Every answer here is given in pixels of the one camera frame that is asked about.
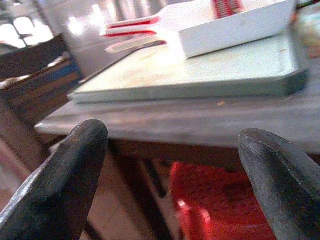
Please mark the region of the red and white packet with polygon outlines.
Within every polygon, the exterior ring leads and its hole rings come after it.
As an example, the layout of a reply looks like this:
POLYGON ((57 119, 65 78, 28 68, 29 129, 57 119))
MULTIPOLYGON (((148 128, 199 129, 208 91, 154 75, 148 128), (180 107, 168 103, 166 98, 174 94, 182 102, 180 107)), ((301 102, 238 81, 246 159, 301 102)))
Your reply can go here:
POLYGON ((230 17, 243 11, 241 0, 212 0, 212 7, 217 19, 230 17))

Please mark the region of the dark wooden chair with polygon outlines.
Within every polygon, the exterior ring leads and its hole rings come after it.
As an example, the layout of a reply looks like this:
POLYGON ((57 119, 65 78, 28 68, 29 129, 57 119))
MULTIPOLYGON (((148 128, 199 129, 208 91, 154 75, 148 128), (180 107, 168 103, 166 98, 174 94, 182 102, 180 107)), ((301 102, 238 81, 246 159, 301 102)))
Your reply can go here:
POLYGON ((62 34, 0 55, 0 138, 23 168, 33 171, 58 140, 35 125, 68 102, 83 75, 62 34))

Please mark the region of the white and red utensil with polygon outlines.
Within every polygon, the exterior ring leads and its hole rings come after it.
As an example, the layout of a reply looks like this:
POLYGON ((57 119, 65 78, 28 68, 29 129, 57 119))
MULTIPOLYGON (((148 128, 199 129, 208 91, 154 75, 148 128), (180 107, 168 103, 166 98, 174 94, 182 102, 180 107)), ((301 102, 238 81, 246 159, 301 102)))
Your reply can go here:
POLYGON ((100 35, 106 38, 134 37, 110 45, 105 49, 107 53, 114 54, 158 41, 164 42, 166 35, 172 31, 173 27, 174 24, 168 18, 161 14, 156 14, 109 24, 101 30, 100 35))

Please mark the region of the pale green rectangular tray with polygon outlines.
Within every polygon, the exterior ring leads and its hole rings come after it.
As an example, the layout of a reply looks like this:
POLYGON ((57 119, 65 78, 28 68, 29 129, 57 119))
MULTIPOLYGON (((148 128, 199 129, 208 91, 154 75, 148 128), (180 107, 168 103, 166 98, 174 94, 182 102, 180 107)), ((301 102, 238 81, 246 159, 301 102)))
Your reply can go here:
POLYGON ((305 51, 282 34, 179 60, 166 45, 132 52, 75 88, 78 104, 294 94, 307 85, 305 51))

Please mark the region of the red plastic stool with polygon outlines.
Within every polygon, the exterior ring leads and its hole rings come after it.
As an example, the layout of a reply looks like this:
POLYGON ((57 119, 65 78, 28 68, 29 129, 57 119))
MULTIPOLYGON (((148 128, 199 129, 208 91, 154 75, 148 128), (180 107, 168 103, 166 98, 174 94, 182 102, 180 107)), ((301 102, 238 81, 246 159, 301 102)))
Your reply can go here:
POLYGON ((243 171, 175 162, 170 187, 180 240, 277 240, 243 171))

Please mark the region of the grey wooden table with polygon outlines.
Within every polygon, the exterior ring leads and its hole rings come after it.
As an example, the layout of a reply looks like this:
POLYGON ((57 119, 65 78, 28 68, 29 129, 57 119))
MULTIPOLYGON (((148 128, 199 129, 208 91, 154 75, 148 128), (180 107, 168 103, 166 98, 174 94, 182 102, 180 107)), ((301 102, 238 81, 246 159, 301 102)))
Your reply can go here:
POLYGON ((241 171, 238 136, 269 131, 320 164, 320 57, 309 60, 307 84, 285 97, 238 97, 76 104, 69 102, 35 125, 37 132, 67 136, 97 119, 108 129, 108 155, 90 221, 108 240, 172 240, 173 208, 160 200, 146 162, 207 164, 241 171))

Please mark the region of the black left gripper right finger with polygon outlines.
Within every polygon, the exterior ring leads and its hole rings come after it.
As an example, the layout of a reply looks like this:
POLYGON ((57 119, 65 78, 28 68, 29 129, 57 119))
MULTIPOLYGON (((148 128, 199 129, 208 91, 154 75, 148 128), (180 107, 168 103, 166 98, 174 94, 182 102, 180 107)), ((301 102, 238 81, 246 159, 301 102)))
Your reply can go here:
POLYGON ((320 165, 269 131, 246 128, 238 152, 277 240, 320 240, 320 165))

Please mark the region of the white rectangular box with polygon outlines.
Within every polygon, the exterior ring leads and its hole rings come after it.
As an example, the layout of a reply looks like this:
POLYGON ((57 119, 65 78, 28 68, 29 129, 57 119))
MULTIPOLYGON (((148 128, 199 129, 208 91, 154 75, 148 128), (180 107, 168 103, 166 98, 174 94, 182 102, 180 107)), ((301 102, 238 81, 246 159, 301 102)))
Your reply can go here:
POLYGON ((159 13, 168 45, 184 59, 281 33, 295 0, 240 0, 241 12, 218 18, 212 0, 170 4, 159 13))

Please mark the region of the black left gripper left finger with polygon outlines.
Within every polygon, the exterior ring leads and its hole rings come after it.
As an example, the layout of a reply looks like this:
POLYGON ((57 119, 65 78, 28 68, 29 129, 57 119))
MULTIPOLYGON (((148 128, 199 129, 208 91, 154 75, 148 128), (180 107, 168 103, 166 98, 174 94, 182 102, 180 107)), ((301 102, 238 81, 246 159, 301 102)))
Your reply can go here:
POLYGON ((80 240, 107 149, 102 121, 78 124, 0 212, 0 240, 80 240))

